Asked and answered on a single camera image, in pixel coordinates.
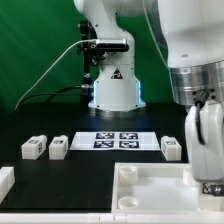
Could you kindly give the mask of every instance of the green wall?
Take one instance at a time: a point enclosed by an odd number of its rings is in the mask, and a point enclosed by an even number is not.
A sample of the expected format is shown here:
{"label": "green wall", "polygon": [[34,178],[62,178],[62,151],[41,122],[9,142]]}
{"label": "green wall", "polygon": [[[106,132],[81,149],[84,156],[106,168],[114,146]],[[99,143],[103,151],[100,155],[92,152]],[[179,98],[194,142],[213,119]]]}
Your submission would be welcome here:
{"label": "green wall", "polygon": [[[0,120],[60,54],[80,40],[77,24],[83,19],[73,0],[0,0]],[[143,99],[172,101],[168,72],[145,18],[119,18],[118,23],[136,38],[136,76],[143,82]],[[55,92],[81,80],[82,58],[73,50],[32,94]]]}

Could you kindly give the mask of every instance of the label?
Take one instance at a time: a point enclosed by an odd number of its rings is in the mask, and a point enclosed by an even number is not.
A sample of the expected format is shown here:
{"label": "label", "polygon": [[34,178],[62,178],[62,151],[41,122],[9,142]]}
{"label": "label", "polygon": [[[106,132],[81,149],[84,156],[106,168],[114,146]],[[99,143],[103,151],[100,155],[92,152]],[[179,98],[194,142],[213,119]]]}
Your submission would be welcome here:
{"label": "label", "polygon": [[117,68],[112,75],[111,79],[123,79],[120,70]]}

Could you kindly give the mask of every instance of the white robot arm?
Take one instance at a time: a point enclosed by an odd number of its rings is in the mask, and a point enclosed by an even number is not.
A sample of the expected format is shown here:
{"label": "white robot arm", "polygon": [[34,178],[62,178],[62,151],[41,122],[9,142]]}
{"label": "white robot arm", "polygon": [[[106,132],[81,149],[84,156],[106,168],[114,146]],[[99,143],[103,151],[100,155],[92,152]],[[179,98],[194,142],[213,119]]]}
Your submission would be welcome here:
{"label": "white robot arm", "polygon": [[134,74],[134,38],[118,27],[116,16],[143,14],[142,4],[136,0],[74,0],[74,3],[95,29],[96,47],[112,46],[116,42],[127,44],[129,48],[126,52],[106,51],[105,60],[100,63],[100,75],[94,83],[94,100],[89,103],[91,112],[106,117],[126,117],[141,110],[145,103]]}
{"label": "white robot arm", "polygon": [[[200,94],[207,94],[201,112],[193,106],[185,125],[194,177],[201,182],[222,182],[224,1],[158,0],[158,4],[175,101],[194,105]],[[196,126],[196,119],[201,127]]]}

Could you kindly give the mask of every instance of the white connector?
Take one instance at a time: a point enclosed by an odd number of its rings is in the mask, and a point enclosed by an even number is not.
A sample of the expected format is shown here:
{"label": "white connector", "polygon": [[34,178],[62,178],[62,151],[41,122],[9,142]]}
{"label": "white connector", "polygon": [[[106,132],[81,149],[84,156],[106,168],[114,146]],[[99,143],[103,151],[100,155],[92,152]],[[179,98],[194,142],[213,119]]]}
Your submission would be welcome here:
{"label": "white connector", "polygon": [[180,161],[182,147],[176,138],[164,136],[161,138],[161,151],[167,161]]}
{"label": "white connector", "polygon": [[0,204],[15,183],[14,168],[2,167],[0,170]]}
{"label": "white connector", "polygon": [[46,150],[47,137],[33,136],[22,145],[22,158],[36,160]]}
{"label": "white connector", "polygon": [[68,137],[55,137],[49,146],[50,160],[63,160],[68,152]]}

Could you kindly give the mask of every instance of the black surface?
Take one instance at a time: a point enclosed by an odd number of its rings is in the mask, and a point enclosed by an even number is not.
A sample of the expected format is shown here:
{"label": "black surface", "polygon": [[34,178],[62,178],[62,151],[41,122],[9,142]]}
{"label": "black surface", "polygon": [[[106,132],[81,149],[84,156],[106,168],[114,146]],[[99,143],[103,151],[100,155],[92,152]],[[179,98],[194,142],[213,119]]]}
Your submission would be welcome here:
{"label": "black surface", "polygon": [[105,119],[74,103],[27,104],[1,124],[0,167],[14,166],[16,184],[0,212],[108,212],[111,210],[115,162],[165,162],[161,152],[69,151],[64,161],[49,161],[48,149],[36,161],[21,159],[21,145],[31,136],[67,135],[76,131],[154,131],[176,137],[183,147],[184,107],[154,103],[132,118]]}

